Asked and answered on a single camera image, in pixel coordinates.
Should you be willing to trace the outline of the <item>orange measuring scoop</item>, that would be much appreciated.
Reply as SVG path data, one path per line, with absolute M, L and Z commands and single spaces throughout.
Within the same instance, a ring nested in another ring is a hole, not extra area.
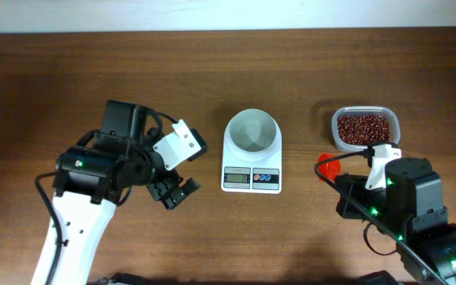
M 323 162 L 330 158 L 334 158 L 334 154 L 323 153 L 319 156 L 317 162 Z M 339 161 L 326 162 L 318 167 L 319 172 L 331 181 L 334 181 L 336 176 L 340 173 L 341 164 Z

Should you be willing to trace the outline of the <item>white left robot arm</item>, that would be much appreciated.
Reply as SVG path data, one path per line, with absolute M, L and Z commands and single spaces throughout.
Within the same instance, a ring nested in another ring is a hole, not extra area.
M 183 120 L 172 120 L 173 130 L 165 134 L 165 117 L 143 105 L 109 100 L 101 127 L 57 159 L 50 174 L 53 197 L 40 183 L 44 176 L 36 177 L 51 221 L 32 283 L 87 283 L 104 231 L 133 187 L 146 187 L 167 210 L 200 188 L 176 167 L 201 156 L 207 144 Z

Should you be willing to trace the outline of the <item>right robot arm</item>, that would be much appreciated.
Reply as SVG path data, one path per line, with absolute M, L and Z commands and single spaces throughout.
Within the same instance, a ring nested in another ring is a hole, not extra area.
M 368 190 L 367 177 L 344 174 L 335 184 L 344 219 L 368 216 L 391 233 L 405 270 L 422 284 L 456 284 L 456 224 L 448 221 L 440 176 L 425 158 L 398 158 L 384 167 L 383 186 Z

